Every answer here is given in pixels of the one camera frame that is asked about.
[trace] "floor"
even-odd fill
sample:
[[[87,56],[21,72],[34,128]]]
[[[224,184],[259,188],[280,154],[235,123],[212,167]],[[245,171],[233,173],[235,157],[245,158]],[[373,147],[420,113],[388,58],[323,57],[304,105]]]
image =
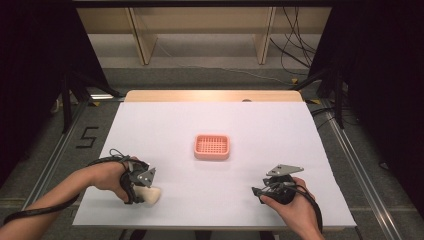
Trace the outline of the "floor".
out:
[[[280,46],[286,42],[284,36],[272,38]],[[305,35],[303,38],[316,47],[320,36]],[[160,35],[147,66],[140,65],[131,35],[90,35],[90,39],[110,85],[121,92],[130,89],[288,89],[293,81],[305,79],[304,74],[308,72],[307,67],[287,55],[281,58],[281,52],[273,44],[266,64],[257,64],[249,35]],[[299,48],[289,44],[286,50],[306,62]],[[304,99],[315,101],[318,86],[319,81],[303,89]],[[321,99],[319,104],[312,103],[308,107],[314,111],[331,106],[332,98]],[[53,174],[47,179],[44,191],[72,171],[97,159],[118,106],[118,100],[99,100],[81,108],[81,104],[77,105],[75,101],[74,112],[80,111],[81,114],[67,137],[61,133],[61,107],[52,113],[38,136],[39,140],[27,151],[27,158],[19,162],[0,189],[0,216],[4,218],[22,208],[28,196],[33,195],[45,166],[51,166]],[[424,239],[423,219],[390,170],[379,166],[383,159],[350,111],[348,102],[343,111],[345,129],[338,128],[331,112],[318,114],[314,120],[335,179],[358,224],[355,229],[327,229],[324,232],[326,239]],[[93,126],[97,127],[90,130],[96,137],[93,147],[81,148],[87,145],[81,139],[84,130]],[[57,149],[58,142],[65,145],[62,151]],[[58,159],[54,164],[51,163],[53,158]],[[78,205],[79,201],[65,210],[43,239],[129,239],[132,230],[73,227]],[[289,230],[281,231],[279,238],[298,239]],[[193,231],[148,231],[144,239],[195,238]],[[259,234],[217,231],[213,232],[212,239],[253,240],[259,239]]]

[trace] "table surface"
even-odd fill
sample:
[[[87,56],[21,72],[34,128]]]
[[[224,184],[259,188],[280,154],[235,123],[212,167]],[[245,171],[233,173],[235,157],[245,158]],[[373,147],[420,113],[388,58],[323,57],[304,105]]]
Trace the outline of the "table surface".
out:
[[[213,92],[218,102],[211,102]],[[153,186],[162,190],[155,205],[125,205],[112,192],[87,189],[76,226],[143,229],[279,230],[285,223],[259,203],[251,187],[263,187],[265,173],[277,164],[301,166],[317,198],[325,227],[353,227],[347,204],[333,177],[313,119],[293,91],[256,91],[293,95],[294,102],[241,102],[255,91],[137,91],[150,102],[124,102],[118,109],[101,157],[111,148],[150,162]],[[194,102],[203,99],[206,102]],[[230,138],[230,157],[198,160],[194,138],[221,133]]]

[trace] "black cable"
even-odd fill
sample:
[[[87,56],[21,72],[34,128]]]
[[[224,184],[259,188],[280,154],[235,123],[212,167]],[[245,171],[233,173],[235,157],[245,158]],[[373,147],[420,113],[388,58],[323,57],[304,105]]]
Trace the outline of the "black cable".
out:
[[[24,210],[24,211],[12,213],[4,219],[3,225],[5,225],[6,223],[8,223],[12,220],[19,219],[19,218],[26,218],[26,217],[32,217],[32,216],[37,216],[37,215],[61,211],[65,208],[71,206],[78,199],[78,197],[79,197],[79,194],[76,195],[75,197],[73,197],[72,199],[64,202],[64,203],[58,204],[58,205],[53,206],[53,207]]]
[[[116,151],[116,152],[118,152],[118,154],[113,155],[112,151]],[[87,165],[87,167],[98,164],[98,163],[104,163],[104,162],[121,162],[121,163],[123,161],[137,162],[136,160],[130,159],[129,156],[124,156],[122,153],[120,153],[116,149],[111,149],[109,151],[109,153],[111,155],[110,157],[97,159],[97,160],[89,163]],[[61,204],[58,204],[58,205],[55,205],[55,206],[52,206],[52,207],[24,210],[24,211],[12,213],[4,219],[3,225],[7,224],[8,222],[10,222],[12,220],[19,219],[19,218],[26,218],[26,217],[31,217],[31,216],[37,216],[37,215],[49,214],[49,213],[53,213],[53,212],[62,211],[63,209],[71,206],[78,199],[78,197],[79,197],[79,194],[76,195],[75,197],[73,197],[72,199],[64,202],[64,203],[61,203]]]
[[[299,60],[297,57],[295,57],[294,55],[292,55],[292,54],[290,54],[290,53],[288,53],[287,51],[285,51],[284,49],[282,49],[280,46],[278,46],[275,42],[274,42],[274,40],[272,40],[272,38],[270,38],[270,40],[271,40],[271,42],[282,52],[282,53],[284,53],[284,54],[286,54],[286,55],[288,55],[289,57],[291,57],[291,58],[293,58],[293,60],[296,60],[298,63],[300,63],[300,64],[302,64],[303,66],[305,66],[305,67],[307,67],[307,68],[309,68],[309,66],[306,64],[306,63],[304,63],[304,62],[302,62],[301,60]]]
[[[306,42],[302,39],[302,37],[300,36],[300,27],[299,27],[299,21],[298,21],[298,17],[299,17],[299,7],[295,7],[295,21],[294,21],[294,23],[292,24],[292,21],[290,20],[290,18],[289,18],[289,16],[288,16],[288,14],[287,14],[287,12],[286,12],[286,9],[285,9],[285,7],[283,7],[283,11],[284,11],[284,14],[286,15],[286,18],[287,18],[287,21],[289,22],[289,25],[290,25],[290,28],[292,29],[292,31],[291,31],[291,33],[290,33],[290,36],[288,37],[288,40],[290,40],[291,39],[291,36],[294,34],[295,35],[295,37],[297,38],[297,40],[299,41],[299,44],[301,45],[301,47],[300,47],[300,49],[302,50],[302,52],[303,52],[303,55],[304,55],[304,57],[305,57],[305,60],[306,60],[306,62],[307,62],[307,64],[308,64],[308,67],[310,67],[310,64],[312,63],[312,59],[309,57],[309,55],[308,55],[308,53],[307,53],[307,51],[306,51],[306,48],[305,48],[305,46],[304,46],[304,44],[305,45],[307,45],[308,47],[310,47],[308,44],[306,44]]]
[[[300,195],[304,196],[306,198],[306,200],[308,200],[308,202],[312,205],[312,208],[315,211],[315,216],[317,218],[318,229],[322,233],[323,223],[322,223],[321,209],[319,208],[318,203],[314,200],[314,198],[309,193],[309,191],[305,187],[300,186],[300,185],[296,185],[295,187],[289,187],[289,186],[284,186],[284,187],[285,188],[288,188],[290,190],[293,190],[293,191],[295,191],[297,193],[299,193]]]

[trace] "electrical cord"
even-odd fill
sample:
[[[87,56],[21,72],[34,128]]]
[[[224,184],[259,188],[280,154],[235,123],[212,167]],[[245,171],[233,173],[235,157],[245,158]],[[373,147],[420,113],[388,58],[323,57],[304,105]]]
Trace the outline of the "electrical cord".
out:
[[[118,154],[112,154],[112,151],[116,151],[118,152]],[[120,153],[118,150],[116,149],[111,149],[109,151],[110,153],[110,157],[106,157],[106,158],[101,158],[101,159],[97,159],[91,163],[89,163],[87,165],[88,166],[92,166],[98,163],[104,163],[104,162],[117,162],[117,160],[119,160],[120,163],[123,164],[124,161],[132,161],[131,159],[129,159],[129,156],[124,156],[122,153]],[[31,210],[23,210],[23,211],[19,211],[19,212],[15,212],[12,213],[10,215],[8,215],[4,220],[3,220],[3,225],[7,224],[8,222],[15,220],[15,219],[20,219],[20,218],[26,218],[26,217],[32,217],[32,216],[37,216],[37,215],[43,215],[43,214],[49,214],[49,213],[53,213],[53,212],[58,212],[58,211],[62,211],[68,207],[70,207],[79,197],[79,194],[76,195],[75,197],[71,198],[70,200],[61,203],[61,204],[57,204],[55,206],[52,207],[46,207],[46,208],[39,208],[39,209],[31,209]]]
[[[294,187],[285,186],[285,188],[290,189],[290,190],[293,190],[293,191],[299,193],[300,195],[302,195],[303,197],[305,197],[306,200],[308,200],[308,202],[312,205],[312,208],[315,211],[315,216],[317,218],[318,229],[322,233],[323,223],[322,223],[321,209],[319,208],[318,203],[314,200],[314,198],[309,193],[309,191],[305,187],[300,186],[300,185],[295,185]]]
[[[316,203],[316,201],[314,200],[314,198],[312,197],[312,195],[308,191],[308,189],[306,189],[305,187],[303,187],[301,185],[294,185],[292,187],[292,186],[287,186],[287,185],[281,185],[281,182],[276,182],[276,183],[270,184],[269,186],[265,186],[261,190],[268,188],[265,192],[269,192],[271,189],[273,189],[275,186],[278,186],[278,185],[282,186],[283,188],[295,191],[296,193],[299,193],[300,195],[302,195],[303,197],[306,198],[306,200],[312,205],[312,208],[314,209],[315,216],[316,216],[316,219],[317,219],[318,229],[322,233],[323,223],[322,223],[321,209],[319,208],[318,203]]]
[[[12,213],[4,219],[3,225],[5,225],[6,223],[12,220],[19,219],[19,218],[26,218],[26,217],[32,217],[32,216],[61,211],[71,206],[78,199],[78,197],[79,197],[79,194],[64,203],[61,203],[52,207],[24,210],[24,211]]]
[[[306,42],[302,39],[301,34],[300,34],[300,26],[299,26],[299,19],[298,19],[298,17],[299,17],[299,7],[295,7],[294,9],[295,9],[295,20],[294,20],[294,23],[292,23],[292,20],[290,20],[290,18],[289,18],[289,16],[288,16],[288,14],[287,14],[286,8],[285,8],[285,7],[283,7],[284,14],[285,14],[286,19],[287,19],[287,21],[289,22],[289,25],[290,25],[290,28],[291,28],[290,35],[289,35],[289,36],[287,36],[287,35],[285,34],[285,37],[287,38],[287,42],[286,42],[286,44],[284,45],[283,50],[285,50],[285,48],[287,47],[287,45],[288,45],[288,43],[289,43],[289,42],[290,42],[290,43],[292,43],[295,47],[297,47],[297,48],[299,48],[299,49],[301,49],[301,50],[302,50],[303,55],[304,55],[305,60],[306,60],[306,65],[307,65],[307,67],[308,67],[308,68],[310,68],[310,65],[311,65],[311,63],[312,63],[312,59],[311,59],[311,57],[309,56],[308,52],[309,52],[309,53],[314,53],[316,50],[315,50],[313,47],[311,47],[310,45],[308,45],[308,44],[307,44],[307,43],[306,43]],[[298,40],[298,42],[299,42],[300,46],[298,46],[298,45],[294,44],[294,43],[293,43],[293,41],[291,41],[291,37],[292,37],[293,35],[297,38],[297,40]]]

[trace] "pink basket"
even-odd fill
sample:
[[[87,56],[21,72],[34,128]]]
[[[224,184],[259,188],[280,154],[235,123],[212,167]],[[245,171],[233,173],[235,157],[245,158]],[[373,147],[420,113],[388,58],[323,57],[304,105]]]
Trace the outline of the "pink basket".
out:
[[[202,160],[225,160],[230,155],[230,139],[225,135],[197,135],[194,156]]]

